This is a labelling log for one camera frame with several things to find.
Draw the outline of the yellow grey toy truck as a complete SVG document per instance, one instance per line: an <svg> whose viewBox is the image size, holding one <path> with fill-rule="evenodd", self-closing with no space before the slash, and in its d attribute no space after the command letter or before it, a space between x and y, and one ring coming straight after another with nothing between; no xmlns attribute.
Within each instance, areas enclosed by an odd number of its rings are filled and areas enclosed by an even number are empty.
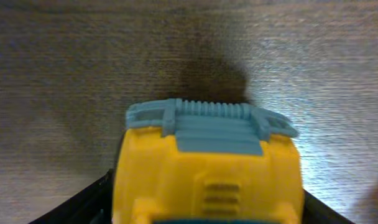
<svg viewBox="0 0 378 224"><path fill-rule="evenodd" d="M180 98L131 105L113 223L300 223L297 131L247 103Z"/></svg>

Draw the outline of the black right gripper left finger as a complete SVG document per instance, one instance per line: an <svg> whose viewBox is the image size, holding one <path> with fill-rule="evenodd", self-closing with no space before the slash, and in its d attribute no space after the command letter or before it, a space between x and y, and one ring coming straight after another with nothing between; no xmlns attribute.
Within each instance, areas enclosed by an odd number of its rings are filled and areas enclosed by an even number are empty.
<svg viewBox="0 0 378 224"><path fill-rule="evenodd" d="M112 224L114 170L29 224Z"/></svg>

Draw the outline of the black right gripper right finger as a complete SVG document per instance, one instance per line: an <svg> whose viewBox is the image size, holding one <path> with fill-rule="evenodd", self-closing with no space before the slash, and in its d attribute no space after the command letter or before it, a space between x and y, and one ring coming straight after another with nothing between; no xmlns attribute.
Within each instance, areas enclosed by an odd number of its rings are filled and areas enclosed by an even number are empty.
<svg viewBox="0 0 378 224"><path fill-rule="evenodd" d="M354 224L322 201L304 190L303 224Z"/></svg>

